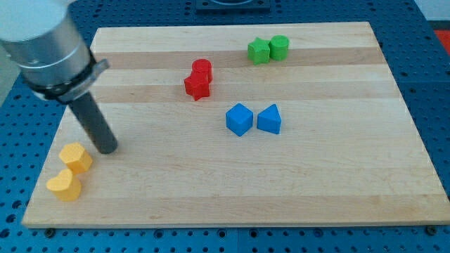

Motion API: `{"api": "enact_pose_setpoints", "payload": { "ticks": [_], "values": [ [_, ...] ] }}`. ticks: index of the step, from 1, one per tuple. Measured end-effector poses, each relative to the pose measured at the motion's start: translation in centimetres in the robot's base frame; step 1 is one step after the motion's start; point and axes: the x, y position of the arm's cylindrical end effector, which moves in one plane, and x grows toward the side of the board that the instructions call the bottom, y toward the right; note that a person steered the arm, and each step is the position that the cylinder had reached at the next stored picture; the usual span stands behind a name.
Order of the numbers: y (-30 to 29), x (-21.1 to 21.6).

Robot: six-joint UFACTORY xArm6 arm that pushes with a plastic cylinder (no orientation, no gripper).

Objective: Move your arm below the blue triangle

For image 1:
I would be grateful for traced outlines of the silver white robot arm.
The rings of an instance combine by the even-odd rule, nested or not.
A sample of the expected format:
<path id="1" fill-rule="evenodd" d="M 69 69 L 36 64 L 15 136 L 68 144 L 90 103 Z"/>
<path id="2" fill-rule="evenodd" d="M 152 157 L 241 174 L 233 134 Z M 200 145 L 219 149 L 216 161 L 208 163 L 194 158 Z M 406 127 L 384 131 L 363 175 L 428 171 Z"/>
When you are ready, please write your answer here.
<path id="1" fill-rule="evenodd" d="M 43 100 L 67 104 L 110 67 L 97 61 L 70 14 L 72 0 L 1 0 L 1 45 Z"/>

